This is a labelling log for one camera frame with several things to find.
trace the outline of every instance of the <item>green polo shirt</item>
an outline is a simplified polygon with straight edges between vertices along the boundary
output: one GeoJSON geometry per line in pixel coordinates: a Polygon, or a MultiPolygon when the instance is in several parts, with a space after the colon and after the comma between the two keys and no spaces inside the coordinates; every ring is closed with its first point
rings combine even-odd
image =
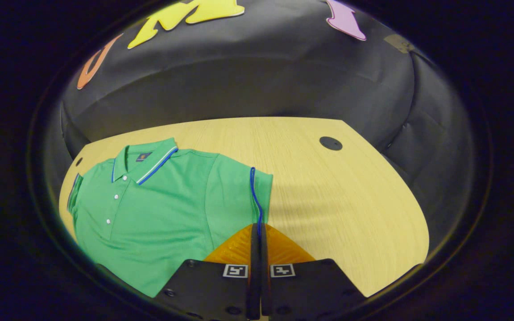
{"type": "MultiPolygon", "coordinates": [[[[174,139],[126,146],[75,178],[67,208],[82,250],[154,297],[186,259],[203,260],[257,222],[251,167],[174,139]]],[[[255,171],[255,195],[269,213],[273,176],[255,171]]]]}

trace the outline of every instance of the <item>shirt sleeve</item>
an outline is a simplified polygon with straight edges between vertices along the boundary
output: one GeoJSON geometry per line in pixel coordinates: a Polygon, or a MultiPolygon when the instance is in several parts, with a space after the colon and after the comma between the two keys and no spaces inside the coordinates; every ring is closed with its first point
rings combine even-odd
{"type": "Polygon", "coordinates": [[[69,211],[69,213],[73,216],[75,215],[75,209],[77,207],[77,196],[82,181],[82,176],[77,174],[77,177],[75,177],[75,180],[73,182],[73,188],[71,188],[71,193],[69,193],[69,200],[67,201],[67,211],[69,211]]]}
{"type": "MultiPolygon", "coordinates": [[[[214,248],[243,227],[257,223],[259,209],[251,191],[251,167],[218,155],[207,181],[206,218],[214,248]]],[[[263,223],[269,218],[273,175],[255,170],[255,195],[263,211],[263,223]]]]}

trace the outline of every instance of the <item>polo shirt collar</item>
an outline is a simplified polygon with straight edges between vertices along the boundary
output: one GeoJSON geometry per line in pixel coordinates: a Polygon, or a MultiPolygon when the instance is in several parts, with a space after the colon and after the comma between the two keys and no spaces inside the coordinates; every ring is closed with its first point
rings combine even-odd
{"type": "Polygon", "coordinates": [[[123,148],[114,159],[114,164],[112,165],[112,182],[117,181],[124,175],[128,175],[133,181],[141,185],[162,167],[177,150],[178,147],[176,146],[174,138],[149,144],[128,145],[123,148]],[[127,154],[133,152],[151,152],[151,154],[131,171],[128,171],[126,163],[127,154]]]}

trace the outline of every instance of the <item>wooden table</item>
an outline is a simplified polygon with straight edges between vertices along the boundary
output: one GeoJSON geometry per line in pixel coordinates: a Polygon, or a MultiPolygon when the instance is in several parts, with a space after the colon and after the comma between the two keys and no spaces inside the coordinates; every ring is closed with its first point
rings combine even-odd
{"type": "Polygon", "coordinates": [[[401,177],[345,122],[319,118],[202,120],[88,144],[69,168],[59,199],[61,219],[73,238],[66,202],[75,175],[114,158],[128,144],[171,137],[178,148],[217,152],[272,173],[269,224],[314,258],[334,259],[365,296],[426,258],[426,220],[401,177]],[[343,148],[325,148],[322,136],[336,138],[343,148]]]}

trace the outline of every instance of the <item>shirt placket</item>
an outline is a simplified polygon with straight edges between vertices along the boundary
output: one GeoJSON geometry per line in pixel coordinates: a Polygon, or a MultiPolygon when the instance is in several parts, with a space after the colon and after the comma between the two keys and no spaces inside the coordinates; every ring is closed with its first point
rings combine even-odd
{"type": "Polygon", "coordinates": [[[118,213],[118,209],[120,208],[120,203],[122,202],[126,189],[128,189],[130,184],[130,178],[127,175],[124,175],[121,177],[121,179],[115,181],[113,184],[114,189],[111,195],[110,206],[106,211],[107,214],[104,222],[106,224],[105,235],[108,237],[108,239],[110,239],[112,236],[112,228],[116,223],[116,214],[118,213]]]}

